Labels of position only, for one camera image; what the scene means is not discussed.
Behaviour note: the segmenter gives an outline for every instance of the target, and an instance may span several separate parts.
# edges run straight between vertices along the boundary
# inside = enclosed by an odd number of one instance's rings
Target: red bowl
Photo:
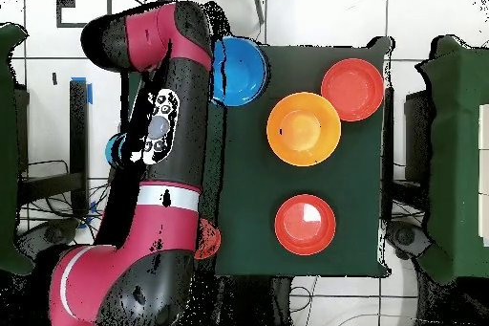
[[[286,200],[275,216],[275,234],[288,251],[301,256],[327,247],[336,229],[334,213],[318,197],[302,194]]]
[[[362,59],[335,63],[321,84],[321,95],[330,101],[341,120],[364,120],[373,114],[384,98],[383,78]]]

